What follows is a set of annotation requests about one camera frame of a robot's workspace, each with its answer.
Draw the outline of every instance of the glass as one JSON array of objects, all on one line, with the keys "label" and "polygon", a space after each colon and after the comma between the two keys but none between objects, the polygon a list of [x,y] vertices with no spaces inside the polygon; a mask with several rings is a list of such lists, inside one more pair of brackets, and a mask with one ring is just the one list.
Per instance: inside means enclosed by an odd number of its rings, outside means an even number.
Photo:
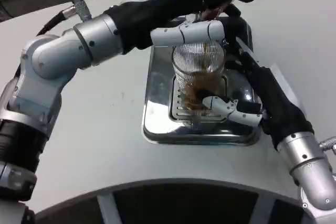
[{"label": "glass", "polygon": [[172,61],[182,101],[190,110],[206,109],[196,98],[200,89],[218,94],[224,68],[225,51],[212,40],[184,44],[173,51]]}]

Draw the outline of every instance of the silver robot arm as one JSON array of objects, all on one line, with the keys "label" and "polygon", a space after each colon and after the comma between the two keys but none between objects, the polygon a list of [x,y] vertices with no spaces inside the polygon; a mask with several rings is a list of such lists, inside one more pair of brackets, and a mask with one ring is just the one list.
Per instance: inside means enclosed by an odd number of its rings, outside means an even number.
[{"label": "silver robot arm", "polygon": [[261,124],[299,186],[305,211],[318,224],[336,223],[336,177],[324,151],[336,153],[336,138],[320,144],[303,106],[280,69],[259,67],[253,52],[237,38],[245,74],[268,113]]},{"label": "silver robot arm", "polygon": [[[147,48],[153,44],[151,31],[164,27],[171,19],[231,1],[127,0],[93,19],[77,13],[85,22],[60,37],[44,35],[50,29],[48,26],[28,42],[14,78],[0,97],[1,223],[31,223],[34,218],[33,212],[19,201],[32,196],[39,155],[61,108],[62,89],[77,69],[127,54],[134,47]],[[76,9],[71,7],[61,16],[67,18],[75,13]],[[198,41],[204,40],[202,32]]]}]

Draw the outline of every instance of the stainless steel tray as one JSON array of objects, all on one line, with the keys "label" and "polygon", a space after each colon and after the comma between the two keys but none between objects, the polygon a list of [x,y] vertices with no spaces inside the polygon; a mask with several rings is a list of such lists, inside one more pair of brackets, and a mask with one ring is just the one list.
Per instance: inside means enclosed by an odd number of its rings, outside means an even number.
[{"label": "stainless steel tray", "polygon": [[[246,40],[252,48],[248,27]],[[259,139],[260,129],[226,121],[219,115],[202,118],[195,124],[192,116],[178,103],[178,85],[171,62],[173,48],[152,47],[146,85],[142,127],[147,140],[160,144],[250,145]],[[226,55],[226,60],[235,58]],[[256,102],[245,76],[225,70],[226,95],[233,99]]]}]

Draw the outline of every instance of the brown liquid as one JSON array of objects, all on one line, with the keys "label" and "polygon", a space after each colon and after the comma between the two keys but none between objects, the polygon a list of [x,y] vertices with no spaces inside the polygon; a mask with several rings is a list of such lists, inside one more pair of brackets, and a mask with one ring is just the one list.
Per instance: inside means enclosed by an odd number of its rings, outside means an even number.
[{"label": "brown liquid", "polygon": [[183,90],[183,103],[189,110],[207,110],[196,97],[199,90],[206,89],[214,94],[218,94],[221,76],[218,73],[194,73],[195,81],[187,82]]}]

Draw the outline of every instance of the white table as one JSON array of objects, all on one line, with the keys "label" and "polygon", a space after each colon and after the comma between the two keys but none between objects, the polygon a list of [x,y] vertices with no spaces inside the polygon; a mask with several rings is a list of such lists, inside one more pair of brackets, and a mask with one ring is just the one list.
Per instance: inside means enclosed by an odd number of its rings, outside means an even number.
[{"label": "white table", "polygon": [[[96,16],[120,1],[87,0],[87,4]],[[336,134],[336,0],[235,4],[252,27],[258,60],[266,66],[278,63],[302,98],[317,138]],[[1,90],[14,75],[25,43],[68,6],[46,8],[0,24]],[[79,21],[67,20],[52,33],[60,35]],[[65,206],[64,201],[74,202],[114,186],[168,178],[217,180],[297,197],[297,188],[268,136],[250,147],[147,142],[141,121],[149,52],[133,50],[79,70],[65,87],[61,113],[41,155],[38,182],[27,203],[31,209],[55,210]],[[336,169],[335,157],[331,153],[329,157]]]}]

